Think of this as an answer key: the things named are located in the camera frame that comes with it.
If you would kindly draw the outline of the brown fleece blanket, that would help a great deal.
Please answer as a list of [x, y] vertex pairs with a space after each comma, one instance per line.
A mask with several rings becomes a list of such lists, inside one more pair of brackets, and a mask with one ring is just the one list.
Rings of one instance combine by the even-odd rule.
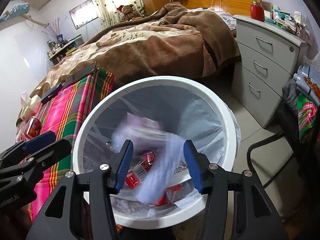
[[233, 33], [217, 13], [174, 2], [141, 20], [107, 27], [56, 64], [31, 94], [42, 96], [90, 64], [112, 72], [121, 87], [160, 75], [196, 80], [239, 59]]

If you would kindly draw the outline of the dark blue glasses case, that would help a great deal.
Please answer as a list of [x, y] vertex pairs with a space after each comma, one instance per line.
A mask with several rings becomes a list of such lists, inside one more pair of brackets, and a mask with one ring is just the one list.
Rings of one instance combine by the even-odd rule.
[[58, 83], [53, 88], [51, 88], [49, 91], [47, 91], [43, 96], [41, 97], [41, 103], [44, 105], [48, 101], [52, 100], [52, 98], [56, 97], [59, 91], [63, 89], [63, 84]]

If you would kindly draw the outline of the air conditioner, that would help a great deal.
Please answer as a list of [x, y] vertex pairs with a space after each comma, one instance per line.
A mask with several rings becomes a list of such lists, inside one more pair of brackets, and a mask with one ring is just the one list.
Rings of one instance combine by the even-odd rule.
[[4, 22], [12, 18], [25, 15], [29, 12], [29, 9], [29, 3], [20, 3], [12, 7], [10, 10], [5, 11], [4, 14], [1, 16], [0, 22]]

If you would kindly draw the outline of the plaid tablecloth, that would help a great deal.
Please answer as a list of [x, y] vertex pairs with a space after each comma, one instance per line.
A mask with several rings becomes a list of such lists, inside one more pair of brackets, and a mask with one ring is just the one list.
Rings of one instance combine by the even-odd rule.
[[[35, 117], [41, 122], [40, 134], [52, 131], [56, 140], [66, 139], [73, 147], [84, 120], [91, 110], [112, 92], [114, 74], [96, 69], [75, 84], [59, 91], [57, 96], [40, 106]], [[72, 169], [72, 154], [44, 171], [35, 186], [37, 198], [26, 206], [35, 220], [44, 202], [63, 175]]]

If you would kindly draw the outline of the items on cabinet top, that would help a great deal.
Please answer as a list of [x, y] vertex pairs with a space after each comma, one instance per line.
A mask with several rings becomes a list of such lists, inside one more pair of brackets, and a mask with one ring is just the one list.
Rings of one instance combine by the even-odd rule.
[[274, 24], [301, 39], [310, 39], [312, 36], [306, 18], [299, 11], [294, 11], [294, 13], [282, 11], [272, 4], [270, 10], [264, 10], [264, 16], [266, 22]]

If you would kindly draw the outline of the dried branch vase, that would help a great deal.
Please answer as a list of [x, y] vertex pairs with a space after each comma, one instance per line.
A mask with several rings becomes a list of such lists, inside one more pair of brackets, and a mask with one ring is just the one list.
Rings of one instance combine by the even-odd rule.
[[60, 23], [60, 18], [59, 17], [55, 18], [52, 23], [49, 23], [45, 27], [45, 31], [43, 31], [43, 33], [45, 33], [46, 35], [52, 38], [55, 38], [58, 43], [61, 43], [63, 40], [61, 29], [64, 24], [64, 21], [65, 20], [62, 20], [62, 23]]

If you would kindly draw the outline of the black smartphone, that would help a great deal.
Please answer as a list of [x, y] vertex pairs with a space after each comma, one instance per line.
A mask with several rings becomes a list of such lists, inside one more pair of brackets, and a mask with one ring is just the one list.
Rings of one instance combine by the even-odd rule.
[[84, 77], [91, 75], [96, 69], [96, 63], [92, 63], [88, 66], [86, 66], [85, 68], [83, 68], [82, 70], [76, 72], [75, 74], [71, 75], [70, 77], [68, 77], [65, 81], [65, 83], [63, 84], [63, 88], [69, 87], [75, 83], [77, 83], [78, 81], [82, 80]]

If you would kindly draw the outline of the purple milk carton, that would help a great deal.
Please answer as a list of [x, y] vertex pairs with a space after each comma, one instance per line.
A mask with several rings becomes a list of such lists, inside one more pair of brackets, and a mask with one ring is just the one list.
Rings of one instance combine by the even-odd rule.
[[112, 133], [111, 145], [118, 152], [126, 140], [131, 140], [133, 153], [138, 155], [145, 151], [164, 148], [166, 137], [167, 133], [158, 122], [127, 113]]

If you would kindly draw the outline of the red strawberry milk carton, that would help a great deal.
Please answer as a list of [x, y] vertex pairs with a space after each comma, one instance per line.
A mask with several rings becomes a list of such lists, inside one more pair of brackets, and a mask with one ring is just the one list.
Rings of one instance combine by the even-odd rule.
[[135, 189], [142, 185], [143, 180], [151, 170], [151, 167], [157, 158], [157, 154], [158, 150], [144, 152], [140, 156], [140, 161], [129, 169], [125, 179], [125, 183], [129, 189]]

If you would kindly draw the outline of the grey drawer cabinet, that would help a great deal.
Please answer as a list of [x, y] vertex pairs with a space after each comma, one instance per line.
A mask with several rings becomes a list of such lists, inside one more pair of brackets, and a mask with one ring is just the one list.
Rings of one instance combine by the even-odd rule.
[[265, 128], [282, 99], [282, 87], [295, 74], [309, 45], [280, 27], [234, 15], [241, 60], [235, 65], [233, 96]]

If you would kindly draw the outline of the tissue pack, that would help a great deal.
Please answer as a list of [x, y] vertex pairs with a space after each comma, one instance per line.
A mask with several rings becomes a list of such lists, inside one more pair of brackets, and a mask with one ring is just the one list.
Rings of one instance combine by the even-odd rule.
[[28, 93], [22, 92], [20, 99], [22, 108], [18, 117], [22, 121], [28, 122], [29, 119], [36, 114], [41, 104], [41, 98], [38, 95], [30, 98]]

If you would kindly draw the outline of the cluttered side desk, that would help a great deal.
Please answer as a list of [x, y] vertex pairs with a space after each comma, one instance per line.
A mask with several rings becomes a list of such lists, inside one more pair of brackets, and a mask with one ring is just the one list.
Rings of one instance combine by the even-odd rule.
[[49, 61], [51, 61], [54, 65], [58, 64], [64, 57], [71, 54], [78, 47], [84, 44], [82, 35], [78, 35], [75, 38], [71, 39], [68, 43], [66, 43], [63, 47], [57, 48], [54, 52], [49, 53]]

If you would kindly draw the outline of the teddy bear with santa hat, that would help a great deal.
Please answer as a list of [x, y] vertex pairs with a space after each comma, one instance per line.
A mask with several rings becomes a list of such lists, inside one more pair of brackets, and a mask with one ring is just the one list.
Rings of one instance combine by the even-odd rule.
[[121, 22], [141, 20], [143, 18], [142, 15], [135, 9], [135, 7], [132, 4], [121, 5], [117, 9], [123, 15], [121, 18]]

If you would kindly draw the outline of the window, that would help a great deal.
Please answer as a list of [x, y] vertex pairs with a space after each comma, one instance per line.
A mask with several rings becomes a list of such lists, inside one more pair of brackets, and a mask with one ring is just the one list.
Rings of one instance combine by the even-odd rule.
[[87, 0], [77, 5], [69, 11], [69, 15], [76, 30], [99, 18], [99, 12], [93, 0]]

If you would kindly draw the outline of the red jar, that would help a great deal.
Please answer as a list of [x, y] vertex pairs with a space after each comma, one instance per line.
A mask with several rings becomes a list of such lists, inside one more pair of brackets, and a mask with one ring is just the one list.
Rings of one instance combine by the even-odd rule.
[[265, 21], [263, 6], [257, 1], [253, 1], [251, 4], [251, 18], [261, 22]]

